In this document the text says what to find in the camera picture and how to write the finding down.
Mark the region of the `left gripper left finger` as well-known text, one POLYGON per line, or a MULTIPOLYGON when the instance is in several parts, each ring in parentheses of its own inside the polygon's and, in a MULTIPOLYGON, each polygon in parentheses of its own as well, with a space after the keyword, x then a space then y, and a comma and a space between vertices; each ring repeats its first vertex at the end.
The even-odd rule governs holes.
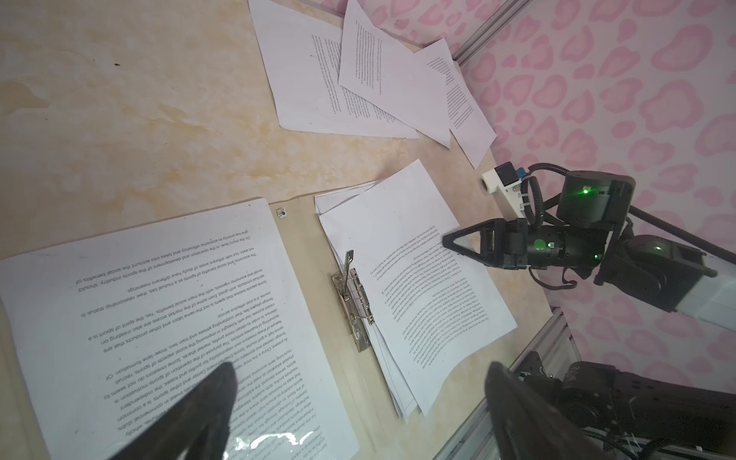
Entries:
POLYGON ((238 381, 232 363, 214 369, 115 459, 222 459, 238 381))

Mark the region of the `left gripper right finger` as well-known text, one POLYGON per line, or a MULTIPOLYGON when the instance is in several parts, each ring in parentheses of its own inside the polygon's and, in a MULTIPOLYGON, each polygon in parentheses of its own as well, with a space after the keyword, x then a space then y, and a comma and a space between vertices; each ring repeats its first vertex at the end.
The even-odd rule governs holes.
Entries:
POLYGON ((502 363, 490 364, 484 383, 494 438, 502 459, 605 459, 556 408, 502 363))

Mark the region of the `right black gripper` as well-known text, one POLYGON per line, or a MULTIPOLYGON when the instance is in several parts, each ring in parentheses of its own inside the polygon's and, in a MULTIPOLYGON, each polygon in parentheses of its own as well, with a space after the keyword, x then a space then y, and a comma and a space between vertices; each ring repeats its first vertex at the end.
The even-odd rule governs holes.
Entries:
POLYGON ((545 222, 544 200, 535 176, 521 182, 525 217, 507 222, 492 218, 442 237, 442 246, 484 266, 508 269, 570 268, 590 277, 628 217, 636 181, 608 172, 565 173, 555 217, 545 222), (505 233, 505 250, 502 236, 505 233))

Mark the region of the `large text sheet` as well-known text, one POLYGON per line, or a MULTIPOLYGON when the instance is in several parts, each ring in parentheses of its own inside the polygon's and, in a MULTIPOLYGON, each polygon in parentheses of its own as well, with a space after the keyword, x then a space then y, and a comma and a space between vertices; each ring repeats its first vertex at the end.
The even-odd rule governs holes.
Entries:
POLYGON ((1 301, 55 459, 114 454, 224 362, 226 458, 360 449, 263 199, 6 259, 1 301))

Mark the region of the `beige paper folder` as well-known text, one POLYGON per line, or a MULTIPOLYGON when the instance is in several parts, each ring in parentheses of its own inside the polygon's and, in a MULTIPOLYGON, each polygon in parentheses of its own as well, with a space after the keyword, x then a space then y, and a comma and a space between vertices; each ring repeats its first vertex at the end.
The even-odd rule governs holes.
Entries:
POLYGON ((307 148, 255 149, 232 158, 210 153, 201 166, 181 154, 147 154, 120 166, 86 159, 57 170, 37 170, 24 185, 2 179, 1 252, 5 256, 157 222, 220 205, 265 197, 287 201, 307 215, 305 236, 289 230, 286 246, 316 330, 327 348, 337 386, 354 425, 363 458, 429 459, 446 445, 478 406, 493 360, 513 361, 551 316, 542 290, 522 272, 502 271, 494 282, 517 329, 459 365, 431 414, 401 422, 370 354, 346 349, 337 297, 329 292, 335 260, 317 227, 312 197, 323 191, 386 177, 421 160, 463 224, 494 214, 476 170, 459 149, 432 142, 388 142, 307 148))

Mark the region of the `text sheet back overlapping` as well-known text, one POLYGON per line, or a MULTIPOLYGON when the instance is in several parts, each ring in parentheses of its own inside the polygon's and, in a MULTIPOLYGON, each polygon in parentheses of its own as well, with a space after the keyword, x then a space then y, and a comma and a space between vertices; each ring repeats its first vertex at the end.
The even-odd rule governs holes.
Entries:
POLYGON ((452 143, 445 76, 347 3, 338 74, 341 86, 446 148, 452 143))

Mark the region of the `diagram sheet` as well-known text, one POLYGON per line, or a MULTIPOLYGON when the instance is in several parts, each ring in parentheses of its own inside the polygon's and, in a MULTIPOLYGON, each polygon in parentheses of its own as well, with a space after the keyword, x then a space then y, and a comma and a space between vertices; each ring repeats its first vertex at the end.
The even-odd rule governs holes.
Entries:
MULTIPOLYGON (((379 183, 380 181, 377 180, 316 195, 314 197, 314 204, 318 218, 321 218, 322 215, 327 214, 341 204, 362 195, 379 183)), ((333 245, 333 238, 328 237, 328 241, 340 268, 337 275, 333 276, 333 279, 335 280, 338 294, 343 298, 342 303, 347 307, 348 323, 355 338, 356 346, 358 346, 360 352, 368 348, 373 349, 397 415, 401 419, 406 420, 418 408, 418 404, 396 361, 392 358, 383 339, 383 335, 372 319, 368 297, 356 270, 350 268, 348 281, 345 282, 343 280, 343 275, 345 274, 345 258, 339 259, 339 253, 333 245)))

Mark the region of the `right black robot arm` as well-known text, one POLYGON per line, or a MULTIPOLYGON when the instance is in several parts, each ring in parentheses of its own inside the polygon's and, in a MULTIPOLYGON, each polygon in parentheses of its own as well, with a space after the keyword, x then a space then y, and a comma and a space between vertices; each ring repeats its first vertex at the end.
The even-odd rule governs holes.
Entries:
MULTIPOLYGON (((735 256, 632 204, 636 182, 608 172, 554 166, 565 182, 545 199, 537 172, 504 164, 483 182, 517 188, 515 220, 493 218, 470 227, 479 249, 460 245, 464 230, 444 248, 490 268, 535 272, 555 266, 578 279, 612 285, 663 312, 679 312, 733 330, 735 256)), ((493 364, 485 381, 494 437, 504 459, 601 459, 641 438, 639 457, 675 446, 735 454, 732 394, 622 372, 579 361, 563 379, 533 371, 519 378, 493 364)))

